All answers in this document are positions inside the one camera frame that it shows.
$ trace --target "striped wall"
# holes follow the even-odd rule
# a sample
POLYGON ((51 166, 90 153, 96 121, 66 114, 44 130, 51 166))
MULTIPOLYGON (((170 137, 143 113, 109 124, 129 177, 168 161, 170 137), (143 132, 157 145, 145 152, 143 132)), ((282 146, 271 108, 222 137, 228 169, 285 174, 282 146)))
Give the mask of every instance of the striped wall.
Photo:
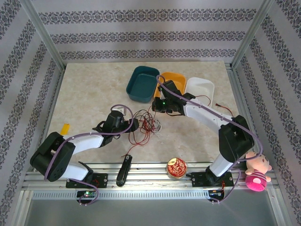
POLYGON ((66 63, 224 60, 262 0, 34 0, 66 63))
POLYGON ((236 70, 293 225, 301 225, 300 34, 300 2, 275 1, 236 70))
POLYGON ((0 0, 0 226, 12 214, 60 75, 17 0, 0 0))

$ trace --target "round tin can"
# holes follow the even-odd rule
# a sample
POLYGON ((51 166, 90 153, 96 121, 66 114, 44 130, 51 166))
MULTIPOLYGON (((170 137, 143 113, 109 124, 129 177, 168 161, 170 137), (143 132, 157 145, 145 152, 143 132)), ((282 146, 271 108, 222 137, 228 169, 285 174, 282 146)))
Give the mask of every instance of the round tin can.
POLYGON ((167 164, 167 173, 169 176, 180 179, 185 176, 187 171, 186 162, 180 158, 173 158, 167 164))

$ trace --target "small yellow object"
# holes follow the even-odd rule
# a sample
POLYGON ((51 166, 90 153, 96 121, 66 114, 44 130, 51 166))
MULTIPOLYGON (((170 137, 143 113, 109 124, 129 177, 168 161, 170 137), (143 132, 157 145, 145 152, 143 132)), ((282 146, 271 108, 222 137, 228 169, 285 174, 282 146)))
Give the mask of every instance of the small yellow object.
POLYGON ((69 128, 70 128, 70 124, 64 124, 61 130, 61 135, 67 135, 69 128))

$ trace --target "marble surface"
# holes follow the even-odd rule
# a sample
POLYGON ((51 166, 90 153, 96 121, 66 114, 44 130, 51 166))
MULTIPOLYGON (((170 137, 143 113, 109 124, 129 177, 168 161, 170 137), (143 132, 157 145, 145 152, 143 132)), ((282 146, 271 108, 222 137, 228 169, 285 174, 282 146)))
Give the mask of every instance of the marble surface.
MULTIPOLYGON (((115 104, 127 105, 133 112, 148 109, 151 102, 132 101, 126 93, 132 72, 140 65, 155 67, 161 73, 181 73, 187 79, 200 77, 212 81, 215 85, 213 108, 229 114, 226 109, 215 106, 219 103, 238 115, 223 61, 68 64, 49 133, 60 132, 64 123, 70 124, 68 135, 90 132, 100 121, 106 120, 110 107, 115 104)), ((184 116, 157 113, 156 118, 162 125, 161 136, 153 135, 147 145, 134 147, 130 152, 133 162, 167 162, 174 157, 209 162, 219 154, 218 136, 205 125, 184 116)), ((138 131, 136 135, 138 139, 143 136, 138 131)), ((78 153, 72 159, 86 163, 122 162, 121 156, 131 146, 128 135, 124 134, 105 147, 78 153)))

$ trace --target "stuffed animal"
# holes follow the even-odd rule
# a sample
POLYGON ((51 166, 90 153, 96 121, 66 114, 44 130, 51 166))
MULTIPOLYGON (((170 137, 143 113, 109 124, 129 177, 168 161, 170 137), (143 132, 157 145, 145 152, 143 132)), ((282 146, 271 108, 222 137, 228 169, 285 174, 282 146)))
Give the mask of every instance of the stuffed animal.
MULTIPOLYGON (((246 158, 254 157, 257 153, 251 151, 246 154, 246 158)), ((271 170, 269 160, 262 154, 256 159, 246 161, 246 185, 253 191, 261 192, 265 189, 267 182, 271 178, 265 176, 266 172, 271 170)))

